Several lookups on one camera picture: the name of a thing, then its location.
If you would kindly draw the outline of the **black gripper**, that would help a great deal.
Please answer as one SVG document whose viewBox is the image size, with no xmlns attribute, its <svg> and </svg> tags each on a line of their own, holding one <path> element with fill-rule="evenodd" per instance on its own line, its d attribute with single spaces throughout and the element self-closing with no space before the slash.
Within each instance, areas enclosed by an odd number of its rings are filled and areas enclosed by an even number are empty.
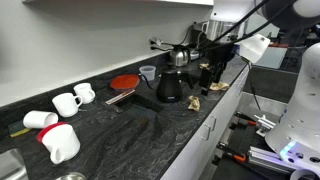
<svg viewBox="0 0 320 180">
<path fill-rule="evenodd" d="M 208 70 L 202 70 L 199 81 L 202 95 L 208 95 L 209 87 L 212 84 L 212 72 L 214 72 L 213 82 L 218 83 L 223 71 L 226 69 L 227 63 L 231 61 L 234 56 L 235 53 L 233 45 L 219 44 L 218 48 L 207 51 L 209 68 Z"/>
</svg>

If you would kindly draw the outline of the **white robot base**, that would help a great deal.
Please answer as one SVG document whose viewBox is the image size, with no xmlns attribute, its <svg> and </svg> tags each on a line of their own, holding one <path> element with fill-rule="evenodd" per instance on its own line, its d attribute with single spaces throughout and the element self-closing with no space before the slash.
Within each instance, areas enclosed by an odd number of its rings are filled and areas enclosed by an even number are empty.
<svg viewBox="0 0 320 180">
<path fill-rule="evenodd" d="M 304 52 L 294 93 L 265 141 L 285 163 L 320 174 L 320 43 Z"/>
</svg>

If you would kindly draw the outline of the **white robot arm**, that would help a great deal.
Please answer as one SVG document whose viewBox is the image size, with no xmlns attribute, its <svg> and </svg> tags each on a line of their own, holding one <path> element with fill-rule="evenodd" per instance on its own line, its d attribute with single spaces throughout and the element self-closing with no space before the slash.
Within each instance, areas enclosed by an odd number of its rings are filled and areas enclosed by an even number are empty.
<svg viewBox="0 0 320 180">
<path fill-rule="evenodd" d="M 211 84 L 219 82 L 236 47 L 242 58 L 256 64 L 270 43 L 260 30 L 269 24 L 285 30 L 314 25 L 320 20 L 319 7 L 320 0 L 213 0 L 207 25 L 210 43 L 199 50 L 216 51 L 218 64 L 202 71 L 201 94 L 207 95 Z"/>
</svg>

